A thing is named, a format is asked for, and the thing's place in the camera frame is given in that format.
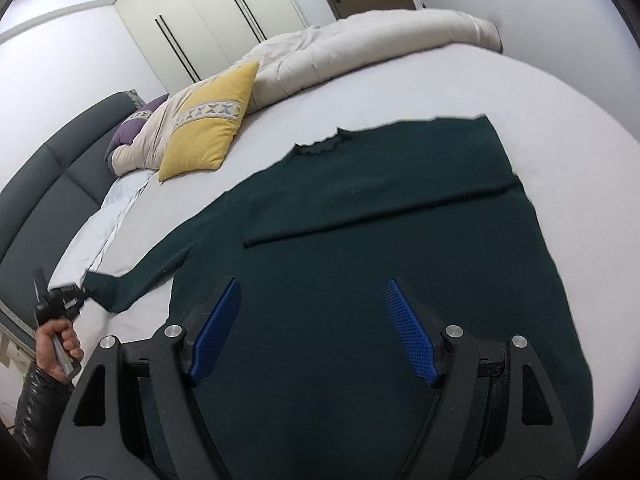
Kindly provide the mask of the black jacket forearm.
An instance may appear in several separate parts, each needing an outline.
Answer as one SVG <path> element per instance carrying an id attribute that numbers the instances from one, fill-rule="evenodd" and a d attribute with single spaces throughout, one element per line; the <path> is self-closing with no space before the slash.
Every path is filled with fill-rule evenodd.
<path id="1" fill-rule="evenodd" d="M 36 364 L 29 367 L 25 376 L 13 437 L 42 472 L 48 470 L 58 425 L 73 391 L 72 384 L 59 382 Z"/>

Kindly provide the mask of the person's left hand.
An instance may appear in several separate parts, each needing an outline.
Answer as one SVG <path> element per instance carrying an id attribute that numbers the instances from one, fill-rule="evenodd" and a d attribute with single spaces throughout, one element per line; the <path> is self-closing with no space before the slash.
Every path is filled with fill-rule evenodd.
<path id="1" fill-rule="evenodd" d="M 58 318 L 42 324 L 36 331 L 36 365 L 37 367 L 58 380 L 68 382 L 63 367 L 58 362 L 55 343 L 59 342 L 64 352 L 77 361 L 84 358 L 84 350 L 73 329 L 73 323 L 67 318 Z"/>

